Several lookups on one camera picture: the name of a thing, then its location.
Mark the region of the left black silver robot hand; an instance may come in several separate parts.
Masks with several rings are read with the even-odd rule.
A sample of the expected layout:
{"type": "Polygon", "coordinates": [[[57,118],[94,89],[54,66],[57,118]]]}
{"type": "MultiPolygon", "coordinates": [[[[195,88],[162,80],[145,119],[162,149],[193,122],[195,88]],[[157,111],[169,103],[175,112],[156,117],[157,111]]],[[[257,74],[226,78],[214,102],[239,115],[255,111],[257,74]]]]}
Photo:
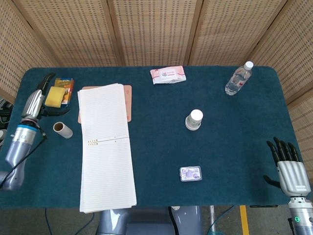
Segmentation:
{"type": "Polygon", "coordinates": [[[57,117],[65,115],[70,111],[70,108],[64,108],[59,111],[46,109],[44,106],[44,98],[48,89],[50,80],[55,76],[55,73],[49,73],[38,84],[36,90],[29,96],[22,112],[22,118],[32,120],[40,120],[42,117],[57,117]]]}

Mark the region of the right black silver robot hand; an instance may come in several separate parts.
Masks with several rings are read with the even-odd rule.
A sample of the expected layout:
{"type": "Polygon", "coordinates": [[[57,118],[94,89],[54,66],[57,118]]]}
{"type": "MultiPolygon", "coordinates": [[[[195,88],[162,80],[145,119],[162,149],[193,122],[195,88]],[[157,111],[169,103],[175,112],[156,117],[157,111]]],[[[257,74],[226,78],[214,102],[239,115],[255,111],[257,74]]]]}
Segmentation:
{"type": "Polygon", "coordinates": [[[288,197],[306,197],[311,192],[311,186],[303,162],[295,146],[288,142],[273,138],[267,141],[271,151],[279,181],[264,175],[264,180],[271,186],[279,188],[288,197]]]}

